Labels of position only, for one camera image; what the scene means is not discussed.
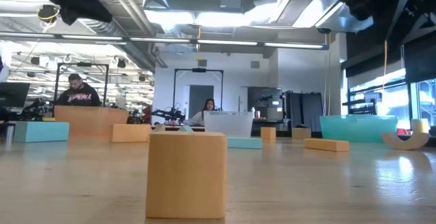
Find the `person with dark hair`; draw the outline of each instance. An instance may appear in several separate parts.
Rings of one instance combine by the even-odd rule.
[[[183,122],[186,125],[201,125],[204,126],[204,111],[215,110],[215,101],[213,99],[207,99],[204,103],[203,110],[194,115],[191,119]]]
[[[78,74],[72,74],[68,77],[70,88],[67,89],[57,100],[60,106],[101,106],[100,98],[97,91]]]

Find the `black metal frame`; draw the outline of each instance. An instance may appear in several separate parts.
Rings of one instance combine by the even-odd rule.
[[[57,91],[59,88],[59,77],[61,76],[61,67],[65,66],[82,66],[82,67],[92,67],[92,66],[100,66],[106,68],[106,75],[104,79],[104,94],[103,94],[103,106],[106,105],[106,95],[108,92],[108,78],[109,78],[109,64],[93,64],[93,63],[57,63],[57,71],[56,71],[56,84],[54,85],[54,98],[53,98],[53,104],[56,105],[57,100]]]
[[[176,68],[174,69],[174,86],[172,87],[172,107],[176,105],[176,81],[177,81],[177,72],[178,71],[192,71],[192,72],[198,72],[198,68],[193,69],[186,69],[186,68]],[[220,108],[223,110],[223,82],[224,82],[224,70],[218,70],[218,69],[202,69],[202,72],[208,72],[208,71],[217,71],[221,73],[221,105]]]

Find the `woman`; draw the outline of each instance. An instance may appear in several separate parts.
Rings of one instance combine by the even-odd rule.
[[[213,99],[207,99],[204,104],[203,110],[197,112],[191,119],[185,121],[186,125],[201,125],[204,126],[204,111],[213,111],[215,109],[215,102]]]

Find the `wooden table surface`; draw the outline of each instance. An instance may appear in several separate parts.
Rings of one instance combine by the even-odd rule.
[[[147,144],[86,138],[0,149],[1,224],[435,223],[436,150],[282,140],[228,151],[226,218],[144,217]]]

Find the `teal block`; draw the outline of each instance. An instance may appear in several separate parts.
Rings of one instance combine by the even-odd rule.
[[[183,125],[183,126],[179,129],[179,131],[184,131],[184,132],[193,132],[191,126],[189,126],[189,125]]]
[[[68,140],[69,123],[17,122],[15,142],[57,142]]]
[[[261,138],[227,138],[228,148],[251,148],[262,149]]]

